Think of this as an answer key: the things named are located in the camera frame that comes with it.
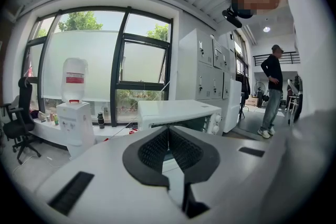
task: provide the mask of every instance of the microwave oven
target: microwave oven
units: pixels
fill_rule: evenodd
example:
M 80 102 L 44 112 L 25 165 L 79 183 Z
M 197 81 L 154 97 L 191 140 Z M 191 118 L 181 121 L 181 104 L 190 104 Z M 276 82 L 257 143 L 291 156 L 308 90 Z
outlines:
M 139 131 L 175 125 L 208 134 L 217 134 L 222 109 L 195 100 L 139 101 Z

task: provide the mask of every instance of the white knob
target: white knob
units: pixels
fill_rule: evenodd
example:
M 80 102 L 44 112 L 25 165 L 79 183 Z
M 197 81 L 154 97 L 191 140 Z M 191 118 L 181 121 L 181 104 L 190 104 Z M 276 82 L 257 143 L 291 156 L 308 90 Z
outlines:
M 218 125 L 215 125 L 215 126 L 212 128 L 212 133 L 213 133 L 213 134 L 216 134 L 218 131 L 219 131 L 219 127 L 218 127 Z
M 215 118 L 215 122 L 220 122 L 222 120 L 222 117 L 220 115 L 217 115 Z

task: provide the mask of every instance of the hand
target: hand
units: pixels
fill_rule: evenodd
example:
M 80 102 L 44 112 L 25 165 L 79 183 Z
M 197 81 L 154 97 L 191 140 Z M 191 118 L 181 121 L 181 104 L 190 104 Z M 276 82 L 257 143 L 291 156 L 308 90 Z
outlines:
M 278 84 L 279 83 L 278 79 L 275 79 L 275 78 L 272 78 L 272 77 L 269 77 L 268 79 L 269 79 L 269 81 L 273 82 L 274 84 Z

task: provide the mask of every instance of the black cushion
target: black cushion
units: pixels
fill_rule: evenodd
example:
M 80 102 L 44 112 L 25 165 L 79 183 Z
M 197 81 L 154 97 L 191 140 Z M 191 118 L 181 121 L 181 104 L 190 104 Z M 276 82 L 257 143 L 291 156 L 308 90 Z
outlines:
M 32 131 L 34 129 L 33 123 L 26 124 L 27 130 Z M 3 127 L 5 134 L 8 138 L 14 139 L 16 137 L 19 137 L 20 135 L 25 134 L 25 129 L 20 124 L 19 120 L 14 120 L 11 122 L 8 122 Z

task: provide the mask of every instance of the shoe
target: shoe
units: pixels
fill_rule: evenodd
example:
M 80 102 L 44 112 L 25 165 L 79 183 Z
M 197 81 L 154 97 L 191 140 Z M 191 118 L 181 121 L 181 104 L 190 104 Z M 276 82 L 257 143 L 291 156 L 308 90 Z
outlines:
M 268 134 L 268 131 L 267 131 L 267 130 L 262 131 L 262 130 L 259 129 L 257 133 L 260 134 L 263 138 L 270 138 L 270 137 L 271 137 L 271 136 Z
M 267 132 L 268 132 L 270 135 L 274 135 L 274 134 L 275 134 L 275 130 L 274 130 L 273 127 L 271 127 L 270 129 L 268 129 Z

